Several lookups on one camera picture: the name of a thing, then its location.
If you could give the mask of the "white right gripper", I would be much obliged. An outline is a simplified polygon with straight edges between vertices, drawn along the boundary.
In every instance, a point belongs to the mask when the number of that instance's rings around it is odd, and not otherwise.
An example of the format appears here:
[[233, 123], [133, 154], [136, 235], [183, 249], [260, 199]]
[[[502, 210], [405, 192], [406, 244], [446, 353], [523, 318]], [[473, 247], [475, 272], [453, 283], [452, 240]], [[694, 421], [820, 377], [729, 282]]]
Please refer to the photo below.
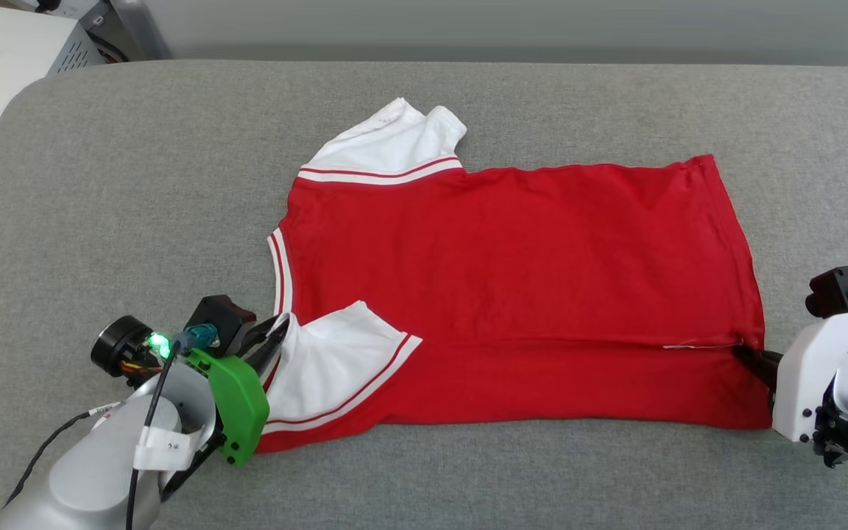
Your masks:
[[773, 429], [791, 442], [814, 432], [816, 409], [848, 355], [848, 313], [804, 328], [782, 353], [741, 344], [733, 355], [774, 390]]

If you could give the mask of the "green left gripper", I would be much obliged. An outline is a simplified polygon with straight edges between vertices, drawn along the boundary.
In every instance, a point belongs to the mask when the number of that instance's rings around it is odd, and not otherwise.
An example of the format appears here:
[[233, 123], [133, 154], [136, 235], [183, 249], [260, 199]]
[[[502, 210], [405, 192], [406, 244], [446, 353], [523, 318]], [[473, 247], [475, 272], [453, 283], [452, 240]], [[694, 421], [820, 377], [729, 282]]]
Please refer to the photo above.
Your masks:
[[186, 358], [188, 365], [208, 379], [216, 407], [216, 446], [232, 466], [247, 463], [260, 442], [269, 416], [262, 384], [272, 377], [279, 362], [290, 322], [289, 315], [278, 314], [254, 325], [242, 340], [240, 358], [214, 358], [199, 348]]

